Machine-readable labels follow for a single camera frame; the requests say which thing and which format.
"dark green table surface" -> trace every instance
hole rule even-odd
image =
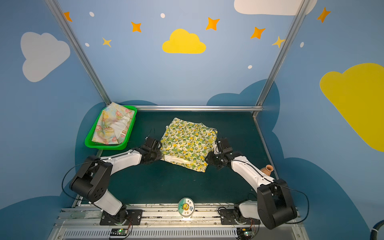
[[[104,150],[102,156],[127,151],[144,143],[151,136],[160,140],[173,118],[202,122],[226,137],[234,151],[242,152],[250,162],[261,169],[269,164],[252,115],[249,112],[138,112],[128,146],[122,151]],[[254,193],[252,187],[231,168],[217,170],[207,167],[196,172],[162,160],[150,165],[139,164],[111,176],[109,191],[125,204],[178,203],[190,197],[196,203],[238,202]]]

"green basket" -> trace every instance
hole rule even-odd
[[[129,129],[128,129],[128,132],[127,132],[127,136],[125,136],[124,142],[122,142],[120,144],[108,144],[107,145],[107,144],[92,141],[93,133],[95,132],[97,122],[99,121],[99,117],[100,117],[101,113],[103,112],[103,111],[101,111],[99,116],[97,117],[95,123],[93,124],[91,130],[89,131],[87,137],[85,138],[85,141],[84,141],[85,146],[90,147],[90,148],[97,148],[99,150],[123,150],[127,147],[129,136],[131,135],[133,125],[135,124],[135,121],[136,121],[137,108],[135,108],[133,106],[125,106],[125,105],[123,107],[126,107],[130,110],[135,111],[135,113],[133,114],[133,117],[132,117],[131,124],[130,124]]]

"round container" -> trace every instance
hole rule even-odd
[[[179,201],[177,209],[183,218],[190,218],[192,213],[195,211],[195,204],[192,199],[184,197]]]

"black hose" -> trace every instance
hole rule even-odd
[[[380,227],[383,225],[384,225],[384,220],[381,220],[373,226],[373,229],[371,230],[370,240],[376,240],[377,239],[377,233],[379,232]]]

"garment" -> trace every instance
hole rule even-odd
[[[134,110],[111,103],[101,112],[92,141],[103,144],[124,142],[134,113]]]
[[[202,123],[174,118],[161,138],[163,160],[205,172],[205,157],[213,151],[216,130]]]

